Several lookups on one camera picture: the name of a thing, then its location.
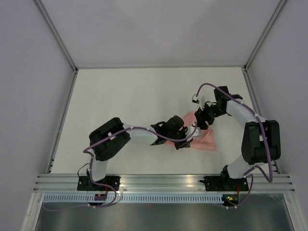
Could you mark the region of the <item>pink satin napkin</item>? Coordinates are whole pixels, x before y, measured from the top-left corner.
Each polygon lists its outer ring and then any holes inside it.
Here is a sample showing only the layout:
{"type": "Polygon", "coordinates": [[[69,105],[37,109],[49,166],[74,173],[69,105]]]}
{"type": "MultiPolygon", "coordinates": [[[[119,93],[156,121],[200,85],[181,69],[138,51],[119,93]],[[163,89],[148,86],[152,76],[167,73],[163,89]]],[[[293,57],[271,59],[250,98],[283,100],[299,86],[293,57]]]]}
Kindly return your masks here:
{"type": "MultiPolygon", "coordinates": [[[[181,119],[184,121],[185,127],[191,126],[192,124],[197,125],[193,111],[188,112],[186,115],[181,117],[181,119]]],[[[192,138],[192,142],[190,143],[190,148],[197,150],[215,151],[216,145],[214,141],[213,130],[208,127],[207,130],[201,130],[201,133],[202,133],[201,137],[192,138]]],[[[180,139],[177,141],[185,141],[185,140],[189,141],[191,139],[186,137],[184,139],[180,139]]],[[[175,148],[174,143],[172,143],[172,141],[167,141],[166,144],[175,148]]]]}

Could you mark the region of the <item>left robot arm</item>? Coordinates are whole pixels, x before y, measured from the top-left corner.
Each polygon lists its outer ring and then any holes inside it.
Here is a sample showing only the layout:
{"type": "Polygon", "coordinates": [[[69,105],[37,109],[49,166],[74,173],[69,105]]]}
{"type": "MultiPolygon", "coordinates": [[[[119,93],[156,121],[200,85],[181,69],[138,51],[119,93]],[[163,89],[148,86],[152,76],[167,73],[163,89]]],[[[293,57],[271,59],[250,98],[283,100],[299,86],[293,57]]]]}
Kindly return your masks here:
{"type": "Polygon", "coordinates": [[[198,135],[196,122],[187,127],[177,115],[146,128],[125,124],[114,117],[89,135],[90,146],[85,150],[91,155],[88,185],[96,191],[104,187],[108,161],[128,143],[155,146],[170,141],[178,150],[189,148],[193,137],[198,135]]]}

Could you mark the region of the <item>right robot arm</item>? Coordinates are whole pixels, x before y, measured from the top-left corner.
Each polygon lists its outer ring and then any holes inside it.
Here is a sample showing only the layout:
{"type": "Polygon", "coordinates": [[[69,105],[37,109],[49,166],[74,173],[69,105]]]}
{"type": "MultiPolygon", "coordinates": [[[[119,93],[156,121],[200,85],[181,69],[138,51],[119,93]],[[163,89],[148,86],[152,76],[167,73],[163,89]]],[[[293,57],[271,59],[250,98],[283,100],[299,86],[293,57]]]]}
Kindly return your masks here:
{"type": "Polygon", "coordinates": [[[219,179],[221,187],[231,190],[236,186],[237,179],[247,177],[256,168],[271,183],[272,162],[281,157],[279,123],[257,114],[242,96],[230,94],[227,86],[214,87],[213,103],[205,101],[199,94],[200,91],[197,91],[192,97],[192,102],[199,104],[194,113],[199,128],[209,128],[215,118],[229,115],[244,129],[241,154],[233,163],[223,168],[219,179]]]}

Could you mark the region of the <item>back aluminium frame bar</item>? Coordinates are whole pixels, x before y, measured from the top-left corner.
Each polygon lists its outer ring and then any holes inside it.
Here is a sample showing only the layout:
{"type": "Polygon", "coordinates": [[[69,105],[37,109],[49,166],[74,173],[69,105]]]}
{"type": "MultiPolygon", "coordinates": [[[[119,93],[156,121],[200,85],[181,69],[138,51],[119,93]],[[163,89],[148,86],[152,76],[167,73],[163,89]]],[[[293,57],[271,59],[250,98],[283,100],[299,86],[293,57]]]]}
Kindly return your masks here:
{"type": "Polygon", "coordinates": [[[139,69],[139,68],[225,68],[225,67],[245,67],[244,64],[160,64],[160,65],[118,65],[118,66],[79,66],[80,69],[139,69]]]}

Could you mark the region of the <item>right side frame rail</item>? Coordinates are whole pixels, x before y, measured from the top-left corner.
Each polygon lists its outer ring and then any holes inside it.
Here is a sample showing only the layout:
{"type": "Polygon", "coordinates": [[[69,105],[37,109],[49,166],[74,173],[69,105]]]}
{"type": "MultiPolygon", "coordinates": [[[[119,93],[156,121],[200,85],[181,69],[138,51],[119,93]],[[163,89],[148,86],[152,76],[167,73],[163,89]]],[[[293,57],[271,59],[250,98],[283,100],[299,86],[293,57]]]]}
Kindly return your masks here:
{"type": "Polygon", "coordinates": [[[240,67],[241,69],[241,73],[242,73],[242,79],[243,79],[243,83],[244,83],[244,88],[246,91],[246,95],[248,96],[248,104],[252,107],[252,109],[257,112],[259,115],[267,118],[267,119],[275,119],[277,120],[277,117],[265,113],[262,106],[261,106],[261,102],[259,100],[259,94],[254,86],[252,77],[249,74],[248,68],[244,65],[240,67]]]}

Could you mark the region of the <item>frame rail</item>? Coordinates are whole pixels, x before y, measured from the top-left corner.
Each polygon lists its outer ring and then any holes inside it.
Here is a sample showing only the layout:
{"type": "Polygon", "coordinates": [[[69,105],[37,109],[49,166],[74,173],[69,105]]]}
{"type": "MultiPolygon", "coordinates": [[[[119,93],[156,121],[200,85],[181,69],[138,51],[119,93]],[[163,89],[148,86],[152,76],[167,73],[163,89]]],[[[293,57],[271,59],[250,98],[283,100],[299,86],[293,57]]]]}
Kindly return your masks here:
{"type": "Polygon", "coordinates": [[[46,169],[44,170],[44,173],[47,173],[47,174],[50,173],[51,169],[52,169],[52,164],[53,164],[54,156],[56,154],[58,143],[59,143],[59,140],[60,140],[60,137],[61,137],[62,129],[63,129],[63,126],[64,126],[67,110],[68,110],[68,107],[69,107],[69,104],[70,104],[70,100],[71,100],[71,97],[72,97],[72,93],[73,93],[73,90],[74,90],[74,86],[75,86],[75,82],[76,82],[76,79],[77,79],[78,71],[79,70],[76,69],[73,72],[68,92],[67,92],[67,94],[66,94],[66,96],[64,98],[64,104],[63,104],[63,108],[61,110],[59,123],[57,125],[56,133],[54,135],[54,138],[53,138],[53,141],[52,141],[52,144],[51,144],[51,149],[50,149],[50,153],[49,153],[48,163],[46,165],[46,169]]]}
{"type": "Polygon", "coordinates": [[[252,77],[249,74],[248,68],[244,65],[240,67],[241,69],[241,73],[242,73],[242,79],[243,79],[243,83],[244,83],[244,88],[246,91],[246,95],[248,96],[248,104],[252,107],[252,109],[257,112],[259,115],[267,118],[267,119],[275,119],[277,120],[277,117],[265,113],[262,106],[261,106],[261,102],[259,100],[259,94],[254,86],[252,77]]]}

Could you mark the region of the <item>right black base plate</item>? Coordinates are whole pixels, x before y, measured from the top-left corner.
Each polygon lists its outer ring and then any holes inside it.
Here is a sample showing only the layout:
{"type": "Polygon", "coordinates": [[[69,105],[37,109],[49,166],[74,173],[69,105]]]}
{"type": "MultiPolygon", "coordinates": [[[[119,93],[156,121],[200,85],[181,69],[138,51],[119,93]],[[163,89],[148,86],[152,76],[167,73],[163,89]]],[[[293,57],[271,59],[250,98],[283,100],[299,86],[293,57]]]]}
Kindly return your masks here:
{"type": "Polygon", "coordinates": [[[221,176],[205,176],[203,184],[207,192],[247,192],[249,190],[246,178],[223,179],[221,176]]]}

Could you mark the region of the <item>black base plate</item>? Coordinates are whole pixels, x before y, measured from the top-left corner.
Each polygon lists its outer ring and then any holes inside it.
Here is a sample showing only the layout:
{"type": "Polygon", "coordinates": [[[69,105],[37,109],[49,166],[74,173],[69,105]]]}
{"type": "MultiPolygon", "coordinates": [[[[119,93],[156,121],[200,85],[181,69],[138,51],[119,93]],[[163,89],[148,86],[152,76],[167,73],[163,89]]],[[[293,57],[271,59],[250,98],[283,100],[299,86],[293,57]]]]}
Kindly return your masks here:
{"type": "Polygon", "coordinates": [[[93,183],[89,176],[80,176],[77,184],[77,191],[85,192],[112,192],[119,190],[120,177],[119,176],[106,176],[103,180],[93,183]]]}
{"type": "Polygon", "coordinates": [[[207,192],[247,192],[249,190],[246,178],[223,179],[221,176],[205,176],[203,184],[207,192]]]}

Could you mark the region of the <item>front aluminium rail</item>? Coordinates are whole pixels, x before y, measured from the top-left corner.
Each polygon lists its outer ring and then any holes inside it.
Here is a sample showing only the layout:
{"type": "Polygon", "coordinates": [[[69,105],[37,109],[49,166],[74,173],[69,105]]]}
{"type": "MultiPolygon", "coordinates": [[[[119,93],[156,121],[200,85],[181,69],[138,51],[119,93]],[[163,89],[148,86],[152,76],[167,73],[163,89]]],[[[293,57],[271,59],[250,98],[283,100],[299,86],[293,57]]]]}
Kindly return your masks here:
{"type": "MultiPolygon", "coordinates": [[[[200,174],[179,175],[120,175],[119,191],[127,193],[205,193],[200,174]]],[[[74,193],[77,191],[77,174],[39,174],[33,192],[74,193]]],[[[261,174],[254,175],[252,193],[294,193],[295,187],[287,174],[274,174],[268,183],[261,174]]]]}

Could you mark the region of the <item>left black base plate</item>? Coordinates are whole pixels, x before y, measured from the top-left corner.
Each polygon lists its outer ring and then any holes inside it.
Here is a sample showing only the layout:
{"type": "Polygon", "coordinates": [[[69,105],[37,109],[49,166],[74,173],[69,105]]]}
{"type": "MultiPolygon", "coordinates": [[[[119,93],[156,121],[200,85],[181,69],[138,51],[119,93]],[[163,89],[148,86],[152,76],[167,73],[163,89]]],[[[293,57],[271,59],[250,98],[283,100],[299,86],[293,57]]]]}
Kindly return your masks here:
{"type": "Polygon", "coordinates": [[[85,192],[112,192],[119,190],[120,177],[119,176],[106,176],[103,180],[93,183],[89,176],[80,176],[77,184],[77,191],[85,192]]]}

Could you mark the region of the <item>left side frame rail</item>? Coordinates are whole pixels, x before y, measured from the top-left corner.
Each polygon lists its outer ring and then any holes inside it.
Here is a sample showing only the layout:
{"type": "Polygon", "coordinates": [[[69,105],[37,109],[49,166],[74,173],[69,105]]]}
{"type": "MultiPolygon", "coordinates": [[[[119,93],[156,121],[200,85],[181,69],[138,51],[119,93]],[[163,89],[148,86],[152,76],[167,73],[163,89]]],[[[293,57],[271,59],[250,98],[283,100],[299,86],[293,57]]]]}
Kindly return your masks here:
{"type": "Polygon", "coordinates": [[[50,173],[51,169],[52,169],[52,164],[53,164],[54,156],[56,154],[58,143],[59,143],[59,140],[60,140],[60,137],[61,137],[62,129],[63,129],[63,126],[64,126],[67,110],[68,110],[68,107],[69,107],[69,104],[70,104],[70,100],[71,100],[71,97],[72,97],[72,93],[73,93],[73,90],[74,90],[74,86],[75,86],[75,82],[76,82],[76,79],[77,79],[78,71],[79,70],[76,69],[73,72],[68,92],[67,92],[67,94],[66,94],[66,96],[64,98],[64,104],[63,104],[63,108],[61,110],[59,123],[57,125],[56,133],[54,135],[54,138],[53,138],[53,141],[52,141],[52,144],[51,144],[51,149],[50,149],[50,153],[49,153],[48,163],[46,165],[46,169],[44,170],[44,173],[47,173],[47,174],[50,173]]]}

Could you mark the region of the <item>right aluminium frame post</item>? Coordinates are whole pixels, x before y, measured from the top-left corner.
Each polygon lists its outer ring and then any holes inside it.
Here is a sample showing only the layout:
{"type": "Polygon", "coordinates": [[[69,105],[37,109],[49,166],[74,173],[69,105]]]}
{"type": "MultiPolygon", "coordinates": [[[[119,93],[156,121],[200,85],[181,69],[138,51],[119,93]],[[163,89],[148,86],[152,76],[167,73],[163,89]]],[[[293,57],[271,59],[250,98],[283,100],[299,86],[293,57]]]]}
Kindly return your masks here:
{"type": "Polygon", "coordinates": [[[266,40],[268,34],[270,33],[271,29],[273,28],[275,22],[279,18],[281,12],[283,11],[284,7],[288,3],[288,0],[279,0],[278,4],[276,5],[273,13],[271,14],[266,26],[264,27],[260,37],[258,38],[253,50],[251,51],[246,63],[243,65],[242,70],[247,71],[248,68],[251,66],[252,62],[254,61],[256,55],[258,54],[261,46],[263,45],[264,41],[266,40]]]}

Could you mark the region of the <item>aluminium frame post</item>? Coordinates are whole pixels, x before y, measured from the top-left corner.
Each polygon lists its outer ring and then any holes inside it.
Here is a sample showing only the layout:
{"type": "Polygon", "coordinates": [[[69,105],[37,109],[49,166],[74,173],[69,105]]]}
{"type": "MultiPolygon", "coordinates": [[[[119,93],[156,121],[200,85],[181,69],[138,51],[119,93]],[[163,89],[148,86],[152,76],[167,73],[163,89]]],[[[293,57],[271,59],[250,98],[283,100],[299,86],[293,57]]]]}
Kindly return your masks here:
{"type": "Polygon", "coordinates": [[[66,48],[57,28],[55,27],[46,7],[44,6],[41,0],[32,0],[35,7],[37,8],[39,14],[41,15],[42,19],[44,20],[48,30],[50,31],[52,37],[55,39],[57,46],[59,47],[62,55],[64,56],[65,60],[69,64],[70,68],[73,70],[74,73],[78,71],[78,68],[73,61],[68,49],[66,48]]]}
{"type": "Polygon", "coordinates": [[[253,50],[251,51],[246,63],[243,65],[242,70],[247,71],[248,68],[251,66],[252,62],[254,61],[256,55],[258,54],[261,46],[263,45],[264,41],[266,40],[268,34],[270,33],[271,29],[273,28],[275,22],[279,18],[281,12],[283,11],[284,7],[288,3],[288,0],[279,0],[278,4],[276,5],[273,13],[271,14],[266,26],[264,27],[260,37],[258,38],[253,50]]]}

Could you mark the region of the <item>left aluminium frame post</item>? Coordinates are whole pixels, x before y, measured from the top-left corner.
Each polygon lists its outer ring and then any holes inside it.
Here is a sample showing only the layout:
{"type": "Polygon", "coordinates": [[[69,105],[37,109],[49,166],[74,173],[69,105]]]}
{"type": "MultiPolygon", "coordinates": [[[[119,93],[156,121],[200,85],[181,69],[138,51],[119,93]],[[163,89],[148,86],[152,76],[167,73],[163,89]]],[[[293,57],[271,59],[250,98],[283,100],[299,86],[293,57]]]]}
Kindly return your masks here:
{"type": "Polygon", "coordinates": [[[55,39],[57,46],[59,47],[62,55],[64,56],[65,60],[69,64],[70,68],[73,70],[74,73],[78,71],[78,68],[73,61],[68,49],[66,48],[57,28],[55,27],[46,7],[44,6],[41,0],[32,0],[35,7],[37,8],[39,14],[41,15],[42,19],[44,20],[48,30],[50,31],[52,37],[55,39]]]}

